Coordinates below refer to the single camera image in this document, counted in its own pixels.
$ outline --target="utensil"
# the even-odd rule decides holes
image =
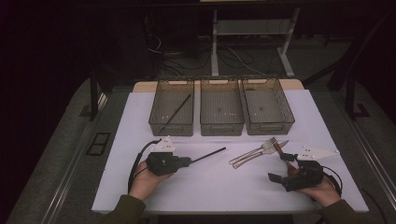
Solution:
[[[288,142],[289,142],[289,140],[284,141],[284,142],[280,143],[279,146],[283,147]],[[274,147],[274,145],[272,145],[272,146],[270,146],[270,147],[268,147],[266,149],[257,150],[255,153],[249,154],[245,158],[242,158],[239,161],[235,161],[234,163],[232,163],[233,168],[236,169],[236,168],[238,168],[239,166],[241,166],[242,164],[244,164],[247,161],[250,161],[250,160],[252,160],[252,159],[254,159],[256,157],[259,157],[261,155],[264,155],[264,154],[273,154],[274,152],[276,152],[276,148]]]
[[[276,139],[275,139],[274,137],[272,137],[272,138],[266,140],[264,143],[262,143],[262,145],[261,145],[260,147],[258,147],[258,148],[256,148],[256,149],[253,149],[253,150],[251,150],[251,151],[249,151],[249,152],[243,154],[242,156],[239,156],[239,157],[237,157],[237,158],[235,158],[235,159],[230,160],[229,163],[230,163],[230,164],[233,164],[233,163],[235,163],[235,162],[237,162],[237,161],[239,161],[239,160],[242,160],[242,159],[244,159],[245,157],[247,157],[247,156],[249,156],[249,155],[251,155],[251,154],[257,152],[257,151],[260,150],[260,149],[266,149],[266,148],[268,148],[268,147],[271,147],[275,142],[276,142]]]
[[[279,155],[281,155],[283,153],[280,144],[278,144],[277,142],[274,143],[274,148],[279,153]],[[286,165],[288,166],[288,175],[290,175],[290,176],[297,175],[298,169],[295,168],[289,161],[285,161],[285,162],[286,162]]]

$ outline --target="hand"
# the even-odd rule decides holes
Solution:
[[[327,176],[323,176],[321,183],[312,188],[296,191],[310,196],[322,207],[327,207],[341,200],[341,196],[337,193],[332,185],[332,181]]]
[[[136,173],[137,176],[134,178],[134,183],[131,186],[129,195],[135,197],[141,201],[144,201],[165,179],[171,177],[170,175],[156,176],[149,169],[147,169],[145,161],[142,161],[137,165]]]

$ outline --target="black stick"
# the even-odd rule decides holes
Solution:
[[[195,161],[192,161],[191,163],[195,163],[196,161],[200,161],[201,159],[204,159],[204,158],[209,157],[209,156],[211,156],[211,155],[213,155],[213,154],[216,154],[216,153],[218,153],[218,152],[221,152],[221,151],[224,150],[224,149],[226,149],[226,147],[222,147],[221,149],[216,150],[216,151],[214,151],[214,152],[212,152],[212,153],[209,153],[209,154],[207,154],[207,155],[205,155],[205,156],[203,156],[203,157],[201,157],[201,158],[198,158],[198,159],[196,159]]]
[[[176,109],[175,113],[171,116],[171,118],[169,118],[169,120],[166,121],[165,125],[168,124],[168,123],[175,117],[175,115],[177,114],[177,112],[181,109],[181,107],[183,107],[184,104],[187,103],[187,101],[190,99],[190,97],[191,97],[191,94],[189,94],[189,95],[186,97],[186,99],[184,99],[183,103],[181,103],[181,105]],[[165,128],[165,126],[161,127],[160,132],[162,132],[164,128]]]

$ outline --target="person's left hand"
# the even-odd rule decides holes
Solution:
[[[134,183],[131,186],[129,195],[141,201],[144,201],[165,179],[171,177],[170,175],[157,176],[147,169],[145,161],[139,163],[136,169],[137,174],[134,178]]]

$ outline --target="metal fork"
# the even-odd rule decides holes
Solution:
[[[233,163],[233,168],[236,169],[239,166],[241,166],[242,164],[244,164],[245,162],[250,161],[250,160],[252,160],[252,159],[254,159],[254,158],[256,158],[256,157],[258,157],[260,155],[273,154],[274,152],[276,152],[276,148],[274,146],[268,147],[268,148],[266,148],[264,150],[261,150],[259,152],[253,153],[253,154],[247,156],[246,158],[244,158],[244,159],[242,159],[240,161],[237,161],[236,163]]]
[[[262,145],[260,147],[258,147],[256,149],[253,149],[253,150],[243,154],[242,156],[239,156],[239,157],[237,157],[235,159],[230,160],[229,163],[230,164],[234,164],[236,161],[239,161],[239,160],[244,159],[245,157],[251,156],[252,154],[257,152],[258,150],[266,149],[268,147],[273,146],[275,142],[276,142],[276,139],[274,137],[272,137],[272,138],[268,139],[267,141],[265,141],[264,143],[262,143]]]

